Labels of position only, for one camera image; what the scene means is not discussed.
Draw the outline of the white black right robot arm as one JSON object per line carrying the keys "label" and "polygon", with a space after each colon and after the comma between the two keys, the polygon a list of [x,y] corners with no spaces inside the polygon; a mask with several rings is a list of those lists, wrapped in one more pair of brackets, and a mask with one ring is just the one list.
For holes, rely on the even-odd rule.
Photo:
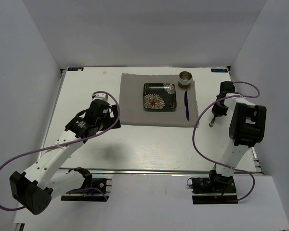
{"label": "white black right robot arm", "polygon": [[228,110],[233,115],[228,132],[229,144],[218,161],[222,165],[215,164],[209,174],[208,187],[214,192],[232,183],[234,169],[243,155],[263,140],[267,111],[265,106],[255,105],[246,100],[245,96],[239,96],[232,81],[220,83],[217,99],[220,101],[211,110],[213,119],[209,126],[213,127],[215,118],[226,116]]}

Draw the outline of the metal cup with brown band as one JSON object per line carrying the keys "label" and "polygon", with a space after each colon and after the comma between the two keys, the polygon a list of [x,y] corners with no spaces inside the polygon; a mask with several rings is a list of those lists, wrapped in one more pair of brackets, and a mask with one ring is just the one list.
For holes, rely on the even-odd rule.
{"label": "metal cup with brown band", "polygon": [[179,74],[178,86],[181,89],[188,89],[193,80],[193,76],[190,72],[182,71]]}

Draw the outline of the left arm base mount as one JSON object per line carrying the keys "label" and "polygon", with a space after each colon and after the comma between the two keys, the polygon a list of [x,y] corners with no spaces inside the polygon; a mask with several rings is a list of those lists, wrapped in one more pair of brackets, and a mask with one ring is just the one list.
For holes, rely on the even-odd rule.
{"label": "left arm base mount", "polygon": [[74,202],[106,202],[112,189],[112,176],[93,175],[91,183],[82,187],[80,191],[61,196],[61,201]]}

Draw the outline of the blue label sticker right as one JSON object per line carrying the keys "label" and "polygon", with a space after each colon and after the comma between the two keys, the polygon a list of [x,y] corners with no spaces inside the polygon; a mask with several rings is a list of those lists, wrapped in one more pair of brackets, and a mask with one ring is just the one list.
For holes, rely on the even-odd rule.
{"label": "blue label sticker right", "polygon": [[213,72],[213,73],[227,73],[228,70],[226,68],[211,68],[211,72]]}

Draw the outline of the blue label sticker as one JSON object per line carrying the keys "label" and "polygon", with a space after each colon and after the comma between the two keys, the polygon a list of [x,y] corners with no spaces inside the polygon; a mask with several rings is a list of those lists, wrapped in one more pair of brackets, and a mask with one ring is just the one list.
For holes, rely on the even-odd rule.
{"label": "blue label sticker", "polygon": [[211,72],[213,72],[213,73],[227,73],[228,70],[226,68],[211,68]]}
{"label": "blue label sticker", "polygon": [[68,72],[81,72],[81,71],[83,71],[83,70],[84,70],[83,67],[69,67],[69,68],[67,69]]}

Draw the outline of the grey cloth placemat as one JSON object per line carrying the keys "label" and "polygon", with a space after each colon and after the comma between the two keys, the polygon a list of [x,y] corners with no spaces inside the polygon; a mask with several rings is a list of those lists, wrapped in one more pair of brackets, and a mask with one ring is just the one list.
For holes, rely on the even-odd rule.
{"label": "grey cloth placemat", "polygon": [[[192,128],[198,119],[195,82],[188,89],[178,87],[178,75],[121,75],[119,107],[124,125]],[[149,112],[143,107],[145,83],[173,83],[176,87],[177,108],[173,112]],[[190,120],[185,116],[184,92],[187,91]]]}

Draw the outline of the pink plastic fork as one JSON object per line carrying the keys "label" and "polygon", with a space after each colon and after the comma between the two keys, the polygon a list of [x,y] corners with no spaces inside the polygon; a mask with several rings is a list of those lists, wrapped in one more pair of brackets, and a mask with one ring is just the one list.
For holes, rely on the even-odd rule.
{"label": "pink plastic fork", "polygon": [[209,127],[212,128],[214,126],[214,122],[215,122],[216,116],[214,116],[211,120],[211,122],[209,123]]}

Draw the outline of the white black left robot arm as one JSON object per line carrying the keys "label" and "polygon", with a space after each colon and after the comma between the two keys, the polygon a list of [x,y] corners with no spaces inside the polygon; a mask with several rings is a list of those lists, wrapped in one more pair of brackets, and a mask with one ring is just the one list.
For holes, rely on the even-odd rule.
{"label": "white black left robot arm", "polygon": [[65,127],[56,148],[48,150],[22,173],[10,176],[12,196],[33,215],[43,212],[53,198],[67,192],[87,192],[92,187],[92,174],[81,167],[54,177],[61,165],[87,141],[108,128],[119,128],[119,108],[106,100],[92,100],[90,107],[78,113]]}

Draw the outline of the purple plastic knife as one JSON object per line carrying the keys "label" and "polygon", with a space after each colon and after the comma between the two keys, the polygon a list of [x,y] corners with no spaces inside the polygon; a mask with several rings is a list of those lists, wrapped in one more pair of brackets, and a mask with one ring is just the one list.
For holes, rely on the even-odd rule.
{"label": "purple plastic knife", "polygon": [[190,120],[190,115],[189,115],[187,91],[184,92],[184,106],[185,106],[185,116],[186,116],[187,121],[189,121]]}

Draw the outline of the blue label sticker left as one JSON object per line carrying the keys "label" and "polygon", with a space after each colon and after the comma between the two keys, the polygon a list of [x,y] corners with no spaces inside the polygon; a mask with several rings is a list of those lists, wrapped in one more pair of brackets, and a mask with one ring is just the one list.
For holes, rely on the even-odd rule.
{"label": "blue label sticker left", "polygon": [[81,72],[81,71],[83,71],[83,70],[84,70],[83,67],[69,67],[69,68],[67,69],[68,72]]}

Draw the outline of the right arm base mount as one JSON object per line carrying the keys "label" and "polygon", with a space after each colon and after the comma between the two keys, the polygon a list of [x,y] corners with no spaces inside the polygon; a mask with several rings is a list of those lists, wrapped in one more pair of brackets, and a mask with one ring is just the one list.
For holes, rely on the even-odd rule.
{"label": "right arm base mount", "polygon": [[186,184],[192,190],[194,205],[238,204],[233,178],[230,183],[223,184],[211,182],[209,178],[190,177]]}

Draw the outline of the black floral square plate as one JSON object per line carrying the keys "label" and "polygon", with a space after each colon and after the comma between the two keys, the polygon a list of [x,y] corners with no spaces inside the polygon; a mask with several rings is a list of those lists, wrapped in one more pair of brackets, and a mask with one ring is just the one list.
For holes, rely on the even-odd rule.
{"label": "black floral square plate", "polygon": [[145,83],[143,107],[146,111],[175,111],[177,108],[175,84]]}

